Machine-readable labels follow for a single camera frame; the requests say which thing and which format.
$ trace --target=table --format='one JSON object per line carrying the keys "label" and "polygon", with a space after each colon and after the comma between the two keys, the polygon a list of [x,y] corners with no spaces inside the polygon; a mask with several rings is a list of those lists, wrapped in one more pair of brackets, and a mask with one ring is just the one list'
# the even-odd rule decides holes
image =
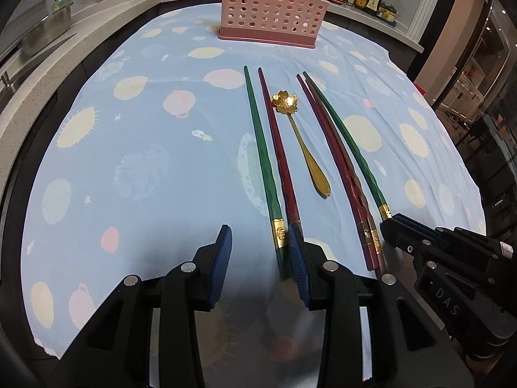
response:
{"label": "table", "polygon": [[[60,357],[124,276],[162,276],[228,224],[233,251],[221,301],[196,316],[207,386],[315,386],[324,313],[306,311],[294,284],[278,281],[243,66],[279,194],[257,68],[270,92],[299,95],[295,121],[332,187],[327,200],[316,194],[289,121],[278,116],[304,234],[354,273],[373,276],[297,73],[308,71],[324,90],[394,213],[484,233],[479,190],[381,46],[329,23],[316,49],[221,41],[220,11],[199,5],[155,18],[77,96],[29,200],[21,258],[27,317],[36,342]],[[368,377],[367,334],[364,344]]]}

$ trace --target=gold spoon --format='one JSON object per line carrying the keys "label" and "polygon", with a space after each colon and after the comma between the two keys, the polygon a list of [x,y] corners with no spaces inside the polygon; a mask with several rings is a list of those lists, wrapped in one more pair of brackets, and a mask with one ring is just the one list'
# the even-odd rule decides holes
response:
{"label": "gold spoon", "polygon": [[296,139],[300,144],[301,151],[303,152],[303,156],[305,158],[305,162],[307,163],[307,167],[309,168],[309,173],[311,175],[312,182],[316,191],[323,198],[327,198],[330,196],[330,184],[328,183],[325,174],[316,163],[314,158],[312,157],[309,149],[303,142],[301,138],[300,132],[298,131],[298,127],[294,122],[292,114],[298,111],[298,107],[296,104],[298,103],[298,98],[293,94],[289,94],[286,90],[281,90],[278,94],[273,95],[272,98],[273,105],[277,108],[277,112],[282,113],[283,115],[287,115],[289,118],[289,122],[293,127],[293,131],[296,135]]}

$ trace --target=red chopstick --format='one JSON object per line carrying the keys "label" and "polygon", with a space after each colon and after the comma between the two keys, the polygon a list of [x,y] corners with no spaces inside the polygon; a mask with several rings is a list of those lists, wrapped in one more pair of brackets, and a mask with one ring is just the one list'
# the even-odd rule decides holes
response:
{"label": "red chopstick", "polygon": [[280,130],[278,129],[277,119],[275,117],[275,108],[271,102],[271,96],[267,89],[266,79],[262,69],[258,69],[260,77],[260,84],[262,86],[262,94],[264,95],[264,103],[266,104],[267,117],[269,119],[269,128],[271,129],[271,137],[273,138],[273,146],[275,147],[275,154],[277,157],[278,170],[280,172],[280,180],[282,182],[282,192],[285,200],[285,210],[289,224],[295,224],[301,231],[300,214],[298,212],[298,205],[296,204],[296,197],[294,195],[293,182],[290,177],[288,161],[285,156]]}
{"label": "red chopstick", "polygon": [[373,225],[375,228],[375,223],[373,222],[371,214],[369,214],[368,202],[366,201],[366,197],[361,189],[360,181],[353,170],[350,156],[348,155],[333,123],[330,122],[330,116],[328,116],[328,113],[325,111],[325,107],[321,104],[321,101],[314,97],[299,74],[296,75],[296,78],[300,82],[303,92],[307,96],[309,104],[314,111],[314,115],[323,130],[325,139],[327,140],[330,148],[330,153],[332,153],[339,175],[343,181],[343,186],[345,187],[346,195],[348,196],[348,200],[350,201],[350,206],[352,208],[353,218],[356,222],[359,240],[361,241],[361,246],[363,248],[366,268],[369,271],[377,270],[379,269],[379,259],[375,250],[371,227]]}

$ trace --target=perforated utensil holder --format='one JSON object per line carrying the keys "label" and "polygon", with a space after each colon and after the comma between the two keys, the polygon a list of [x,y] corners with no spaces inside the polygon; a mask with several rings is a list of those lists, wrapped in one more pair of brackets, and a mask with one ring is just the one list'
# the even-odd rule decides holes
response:
{"label": "perforated utensil holder", "polygon": [[222,0],[219,38],[314,48],[324,0]]}

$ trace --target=white door trim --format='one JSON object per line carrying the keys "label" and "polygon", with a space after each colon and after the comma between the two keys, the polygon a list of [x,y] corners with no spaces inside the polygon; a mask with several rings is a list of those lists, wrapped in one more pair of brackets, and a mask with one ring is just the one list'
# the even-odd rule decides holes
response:
{"label": "white door trim", "polygon": [[420,38],[422,38],[437,1],[438,0],[420,0],[420,5],[418,5],[415,17],[413,17],[413,21],[407,31],[407,35],[413,41],[419,42]]}

